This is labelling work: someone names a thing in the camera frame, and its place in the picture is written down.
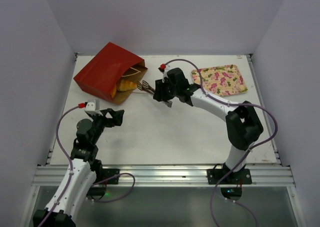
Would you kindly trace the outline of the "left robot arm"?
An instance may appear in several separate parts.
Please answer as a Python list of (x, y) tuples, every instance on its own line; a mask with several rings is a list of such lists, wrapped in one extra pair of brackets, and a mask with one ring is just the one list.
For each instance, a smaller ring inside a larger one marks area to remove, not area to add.
[(76, 138), (68, 157), (66, 173), (51, 200), (44, 209), (38, 209), (32, 218), (35, 227), (74, 227), (81, 205), (95, 183), (103, 180), (102, 162), (98, 160), (97, 142), (106, 128), (121, 126), (125, 111), (87, 111), (88, 118), (76, 125)]

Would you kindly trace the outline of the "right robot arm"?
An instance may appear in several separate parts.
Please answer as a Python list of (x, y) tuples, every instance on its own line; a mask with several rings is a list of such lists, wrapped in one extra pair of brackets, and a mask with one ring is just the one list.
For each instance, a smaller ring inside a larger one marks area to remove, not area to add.
[(161, 65), (158, 69), (163, 76), (155, 81), (154, 100), (169, 103), (178, 98), (180, 102), (205, 110), (225, 122), (231, 148), (222, 171), (216, 177), (235, 183), (245, 168), (246, 151), (264, 131), (255, 109), (250, 105), (238, 106), (236, 102), (224, 105), (220, 97), (211, 99), (209, 94), (203, 93), (199, 84), (190, 84), (180, 68), (170, 69)]

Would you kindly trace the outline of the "red paper bag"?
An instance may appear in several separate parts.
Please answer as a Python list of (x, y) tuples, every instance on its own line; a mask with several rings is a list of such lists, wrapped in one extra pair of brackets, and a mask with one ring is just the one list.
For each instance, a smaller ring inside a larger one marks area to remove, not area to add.
[(138, 55), (109, 42), (73, 78), (83, 92), (110, 103), (122, 104), (134, 90), (111, 92), (120, 79), (142, 80), (148, 68)]

